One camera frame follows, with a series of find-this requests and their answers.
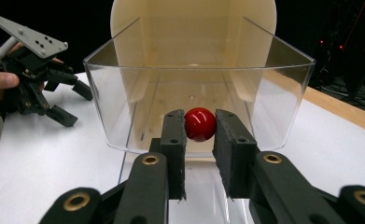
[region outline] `transparent acrylic wall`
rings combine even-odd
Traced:
[[[315,61],[244,17],[140,17],[84,60],[107,143],[142,153],[163,116],[231,111],[261,150],[282,147]],[[213,139],[187,157],[212,157]]]

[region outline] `dark background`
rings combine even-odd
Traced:
[[[113,0],[0,0],[0,16],[68,42],[68,50],[57,58],[80,73],[84,72],[83,60],[111,38],[112,4]],[[0,46],[8,38],[0,28]]]
[[[316,59],[309,86],[341,77],[353,98],[365,86],[365,0],[275,0],[275,34]]]
[[[343,77],[354,95],[365,85],[365,0],[275,0],[275,35],[316,59],[309,85]],[[0,0],[0,16],[69,44],[57,57],[84,72],[83,60],[110,34],[113,0]],[[0,45],[9,38],[0,29]]]

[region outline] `silver mounting plate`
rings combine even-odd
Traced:
[[[68,49],[68,43],[43,35],[26,26],[0,16],[0,28],[22,42],[30,51],[40,58],[48,58]]]

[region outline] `white surface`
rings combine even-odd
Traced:
[[[79,79],[87,83],[85,74]],[[37,114],[7,115],[0,142],[0,224],[38,223],[70,189],[104,193],[119,183],[124,153],[106,145],[94,101],[71,89],[44,91],[51,106],[78,117],[71,128]]]
[[[85,75],[79,78],[86,80]],[[0,143],[0,224],[37,223],[70,189],[91,187],[104,193],[118,184],[124,154],[105,144],[94,102],[85,101],[68,86],[47,94],[47,99],[79,120],[74,127],[64,128],[47,117],[7,116]],[[302,101],[287,144],[277,152],[287,156],[311,184],[333,195],[345,185],[365,186],[365,130],[307,101]],[[208,185],[208,176],[200,179],[203,188],[216,186]],[[197,197],[189,186],[187,190],[188,199]],[[210,203],[218,206],[223,196],[214,197],[219,200]],[[217,222],[208,220],[200,214],[212,210],[199,206],[188,207],[190,221],[233,220],[227,216]],[[178,214],[172,211],[170,218],[177,223]]]

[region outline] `black 3d-printed part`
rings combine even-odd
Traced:
[[[233,113],[218,109],[213,154],[226,194],[231,198],[249,198],[251,167],[259,152],[256,140]]]
[[[88,85],[86,85],[86,83],[78,80],[72,90],[83,96],[86,100],[92,100],[91,89]]]
[[[66,110],[55,105],[52,109],[48,109],[46,111],[46,115],[54,119],[55,121],[61,123],[65,127],[74,126],[75,122],[77,122],[77,117],[68,113]]]
[[[277,224],[277,218],[269,206],[263,206],[255,201],[249,201],[249,211],[255,224]]]
[[[348,223],[365,223],[365,187],[343,187],[336,202],[336,211]]]
[[[55,91],[60,83],[73,86],[77,83],[77,76],[71,73],[66,73],[63,70],[54,70],[49,68],[49,78],[48,83],[45,86],[45,91]]]
[[[277,223],[344,223],[287,157],[260,152],[253,173]]]
[[[167,223],[167,159],[157,152],[139,155],[119,202],[115,224]]]
[[[160,150],[167,157],[169,198],[186,199],[185,153],[187,137],[183,110],[175,110],[164,116]]]
[[[109,224],[115,219],[116,211],[118,210],[121,196],[123,195],[124,188],[127,181],[119,183],[114,188],[105,192],[102,195],[103,202],[101,203],[101,221],[97,221],[96,224]]]
[[[46,65],[48,62],[52,60],[52,57],[39,58],[26,47],[22,47],[20,49],[16,49],[15,51],[11,52],[8,55],[8,58],[15,60],[15,62],[20,63],[21,65],[23,65],[24,68],[28,69],[31,72]],[[7,70],[9,72],[15,73],[12,66],[9,66]]]
[[[96,189],[72,189],[60,196],[40,224],[98,223],[101,195]]]

